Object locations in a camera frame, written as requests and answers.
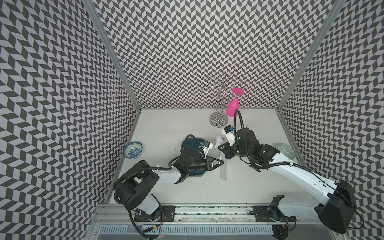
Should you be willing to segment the white gauze cloth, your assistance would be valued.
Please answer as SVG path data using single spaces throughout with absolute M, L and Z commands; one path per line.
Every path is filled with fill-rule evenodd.
M 216 136 L 216 143 L 215 143 L 215 148 L 220 150 L 221 149 L 221 146 L 224 145 L 226 142 L 224 140 L 224 138 L 220 137 L 220 136 Z

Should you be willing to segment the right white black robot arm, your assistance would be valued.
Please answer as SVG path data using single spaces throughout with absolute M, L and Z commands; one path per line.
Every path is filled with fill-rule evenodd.
M 307 167 L 289 159 L 278 149 L 262 145 L 253 131 L 244 128 L 236 131 L 232 126 L 222 129 L 227 142 L 219 146 L 227 159 L 234 156 L 248 158 L 249 167 L 261 172 L 271 170 L 295 183 L 314 199 L 315 203 L 304 200 L 286 200 L 282 197 L 275 202 L 280 213 L 287 217 L 319 219 L 327 228 L 345 234 L 357 212 L 354 187 L 344 180 L 335 182 L 324 178 Z

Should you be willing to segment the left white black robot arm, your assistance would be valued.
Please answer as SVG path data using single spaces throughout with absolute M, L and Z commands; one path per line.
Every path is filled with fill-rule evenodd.
M 193 171 L 213 171 L 224 163 L 223 160 L 206 157 L 194 149 L 188 149 L 175 157 L 167 167 L 150 166 L 141 160 L 116 180 L 113 185 L 114 200 L 129 213 L 136 210 L 145 213 L 150 221 L 157 221 L 162 216 L 164 207 L 151 193 L 155 186 L 180 184 Z

